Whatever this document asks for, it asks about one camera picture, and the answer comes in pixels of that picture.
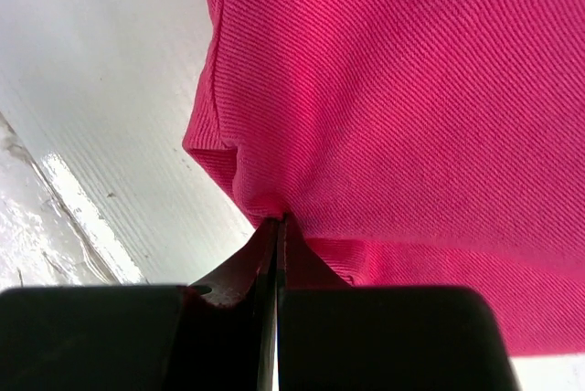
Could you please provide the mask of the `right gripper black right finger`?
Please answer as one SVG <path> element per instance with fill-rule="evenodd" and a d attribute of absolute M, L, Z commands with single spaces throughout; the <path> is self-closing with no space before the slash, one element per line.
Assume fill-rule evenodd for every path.
<path fill-rule="evenodd" d="M 515 390 L 495 317 L 459 286 L 356 288 L 292 216 L 276 242 L 283 390 Z"/>

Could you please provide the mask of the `pink trousers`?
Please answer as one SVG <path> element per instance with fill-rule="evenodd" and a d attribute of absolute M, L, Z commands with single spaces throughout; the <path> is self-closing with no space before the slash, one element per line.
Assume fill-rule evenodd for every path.
<path fill-rule="evenodd" d="M 356 285 L 479 291 L 584 349 L 584 0 L 207 0 L 185 150 Z"/>

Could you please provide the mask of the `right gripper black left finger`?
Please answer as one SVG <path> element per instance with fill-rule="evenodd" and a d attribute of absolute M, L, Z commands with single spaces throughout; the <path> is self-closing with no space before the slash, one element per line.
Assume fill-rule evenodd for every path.
<path fill-rule="evenodd" d="M 191 285 L 1 295 L 4 390 L 269 390 L 278 224 Z"/>

